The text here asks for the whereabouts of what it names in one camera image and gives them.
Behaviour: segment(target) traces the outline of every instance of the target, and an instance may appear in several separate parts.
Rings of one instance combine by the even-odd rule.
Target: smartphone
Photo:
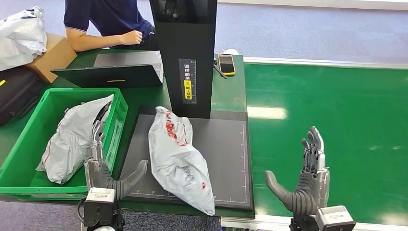
[[[219,54],[218,55],[218,65],[219,69],[226,76],[235,74],[235,65],[232,54]]]

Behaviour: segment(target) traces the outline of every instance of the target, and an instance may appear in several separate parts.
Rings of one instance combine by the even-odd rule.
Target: person
[[[91,21],[101,36],[87,35]],[[76,51],[97,48],[158,51],[155,28],[137,0],[65,0],[66,37]]]

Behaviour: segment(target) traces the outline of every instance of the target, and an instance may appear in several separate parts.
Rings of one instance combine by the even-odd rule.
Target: yellow phone case
[[[222,69],[221,69],[221,62],[219,61],[220,55],[223,55],[223,54],[218,54],[218,68],[222,71]],[[225,74],[226,76],[232,76],[232,75],[235,74],[234,59],[233,59],[233,57],[232,57],[232,54],[230,54],[230,56],[231,56],[231,59],[232,59],[232,66],[234,67],[234,72],[223,72],[223,71],[222,71],[222,73]]]

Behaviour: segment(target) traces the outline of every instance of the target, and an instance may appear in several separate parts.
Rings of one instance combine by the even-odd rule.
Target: person's arm
[[[116,45],[140,44],[142,40],[142,33],[136,30],[123,35],[112,36],[92,36],[87,35],[84,31],[72,28],[65,28],[65,32],[69,44],[76,52]]]

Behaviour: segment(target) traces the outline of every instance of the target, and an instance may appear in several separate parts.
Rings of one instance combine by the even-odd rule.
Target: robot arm
[[[286,190],[271,171],[265,172],[267,186],[293,212],[291,231],[351,231],[356,223],[344,206],[326,207],[330,172],[323,138],[316,127],[307,132],[307,137],[310,142],[302,139],[303,168],[296,189]]]
[[[101,122],[95,121],[92,130],[91,156],[85,161],[85,175],[88,189],[106,188],[116,191],[115,200],[125,198],[130,190],[139,182],[147,172],[147,160],[139,162],[136,170],[124,180],[114,180],[108,166],[103,159],[102,139],[104,137]]]
[[[287,191],[271,171],[266,171],[267,186],[296,215],[315,215],[327,206],[330,172],[325,166],[324,142],[316,127],[307,133],[310,143],[302,139],[303,169],[294,192]]]
[[[84,164],[88,195],[79,202],[77,215],[88,231],[121,231],[124,220],[118,202],[146,174],[147,160],[140,161],[136,170],[125,179],[114,180],[103,159],[103,137],[102,123],[96,120],[92,129],[91,154]],[[79,213],[82,205],[83,217]]]

